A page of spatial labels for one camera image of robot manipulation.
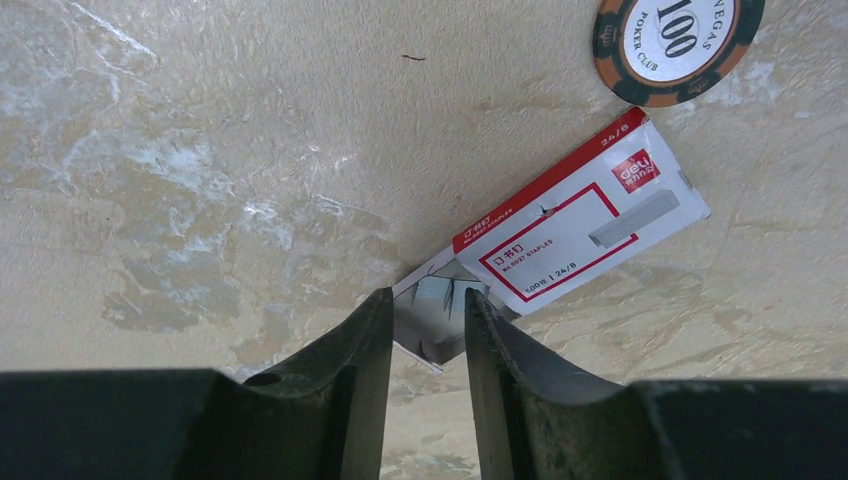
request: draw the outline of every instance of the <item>marbled wall surface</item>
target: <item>marbled wall surface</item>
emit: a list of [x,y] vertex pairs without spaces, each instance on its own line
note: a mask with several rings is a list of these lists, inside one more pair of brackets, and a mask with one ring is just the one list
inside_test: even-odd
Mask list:
[[[285,358],[626,108],[597,3],[0,0],[0,369]],[[770,0],[651,112],[714,215],[519,324],[617,381],[845,376],[846,38]],[[479,475],[467,385],[396,352],[384,478]]]

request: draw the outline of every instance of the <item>red and white staple box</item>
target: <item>red and white staple box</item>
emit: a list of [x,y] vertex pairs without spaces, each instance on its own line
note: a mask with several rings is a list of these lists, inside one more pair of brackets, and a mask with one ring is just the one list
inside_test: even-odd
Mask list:
[[528,315],[709,214],[633,108],[398,282],[395,343],[438,371],[465,349],[467,288]]
[[633,108],[454,237],[453,250],[527,315],[709,214]]

